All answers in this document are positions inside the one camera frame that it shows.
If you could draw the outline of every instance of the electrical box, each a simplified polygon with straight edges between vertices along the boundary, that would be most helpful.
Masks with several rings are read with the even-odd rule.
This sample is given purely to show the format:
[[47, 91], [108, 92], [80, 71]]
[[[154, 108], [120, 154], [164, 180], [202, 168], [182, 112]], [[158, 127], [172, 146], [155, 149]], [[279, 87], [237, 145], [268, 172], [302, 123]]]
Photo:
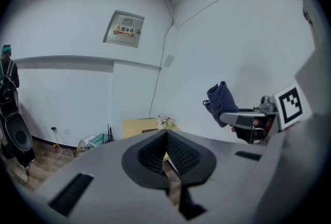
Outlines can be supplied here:
[[144, 18], [135, 14], [115, 11], [103, 42], [137, 48]]

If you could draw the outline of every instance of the wooden table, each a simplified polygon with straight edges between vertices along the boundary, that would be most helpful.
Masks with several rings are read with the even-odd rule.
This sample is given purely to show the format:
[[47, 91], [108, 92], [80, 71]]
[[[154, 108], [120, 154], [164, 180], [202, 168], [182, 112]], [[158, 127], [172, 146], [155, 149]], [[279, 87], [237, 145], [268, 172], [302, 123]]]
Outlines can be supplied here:
[[[147, 129], [158, 129], [156, 119], [131, 119], [123, 120], [123, 138], [130, 138], [136, 135], [141, 134], [141, 131]], [[172, 124], [169, 128], [171, 130], [180, 130], [175, 124]], [[163, 161], [169, 159], [168, 154], [166, 153]]]

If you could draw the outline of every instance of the white wall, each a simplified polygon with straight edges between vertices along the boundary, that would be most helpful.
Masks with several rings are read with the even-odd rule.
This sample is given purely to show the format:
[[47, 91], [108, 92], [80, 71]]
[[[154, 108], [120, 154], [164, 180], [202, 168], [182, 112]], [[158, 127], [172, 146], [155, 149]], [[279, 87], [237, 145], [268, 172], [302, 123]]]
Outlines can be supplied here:
[[[115, 10], [145, 18], [139, 47], [103, 43]], [[2, 22], [13, 58], [88, 56], [158, 66], [171, 17], [163, 0], [26, 0]]]
[[83, 137], [107, 133], [112, 63], [62, 58], [18, 68], [19, 101], [32, 135], [56, 142], [54, 126], [60, 144], [77, 146]]
[[[112, 128], [114, 139], [123, 138], [122, 120], [148, 118], [158, 69], [114, 63], [112, 83]], [[151, 117], [158, 114], [158, 105], [152, 105]]]
[[[205, 8], [197, 0], [200, 10]], [[175, 6], [178, 29], [169, 35], [167, 54], [175, 57], [161, 71], [162, 111], [177, 126], [203, 137], [236, 141], [229, 126], [220, 128], [202, 105], [207, 90], [226, 81], [241, 108], [258, 106], [292, 84], [294, 74], [313, 51], [302, 0], [220, 0], [186, 21], [196, 2]], [[180, 14], [186, 10], [187, 16]], [[307, 115], [310, 109], [307, 102]]]

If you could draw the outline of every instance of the flowers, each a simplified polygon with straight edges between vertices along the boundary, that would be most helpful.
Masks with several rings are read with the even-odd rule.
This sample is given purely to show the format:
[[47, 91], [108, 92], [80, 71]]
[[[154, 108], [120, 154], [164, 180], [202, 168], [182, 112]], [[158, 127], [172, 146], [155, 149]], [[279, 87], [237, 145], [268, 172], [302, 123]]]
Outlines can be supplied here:
[[172, 115], [163, 114], [158, 115], [157, 122], [158, 122], [158, 128], [159, 129], [167, 129], [171, 127], [172, 123], [174, 121], [174, 117]]

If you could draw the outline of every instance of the wooden floor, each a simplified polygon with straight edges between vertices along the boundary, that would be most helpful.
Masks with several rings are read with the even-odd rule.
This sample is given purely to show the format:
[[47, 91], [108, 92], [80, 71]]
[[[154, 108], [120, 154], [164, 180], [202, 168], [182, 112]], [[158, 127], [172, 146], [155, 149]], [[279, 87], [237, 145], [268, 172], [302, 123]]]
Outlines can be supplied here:
[[[23, 185], [31, 191], [36, 190], [43, 182], [58, 171], [61, 167], [68, 164], [76, 156], [76, 151], [64, 151], [61, 157], [56, 155], [59, 149], [52, 145], [45, 144], [39, 141], [33, 141], [33, 149], [36, 155], [34, 162], [30, 162], [28, 176], [24, 173], [23, 168], [16, 158], [6, 159], [0, 151], [0, 157], [4, 161], [7, 172], [15, 184]], [[173, 205], [179, 205], [181, 181], [171, 169], [168, 163], [164, 163], [163, 170], [169, 179], [170, 192], [169, 199]]]

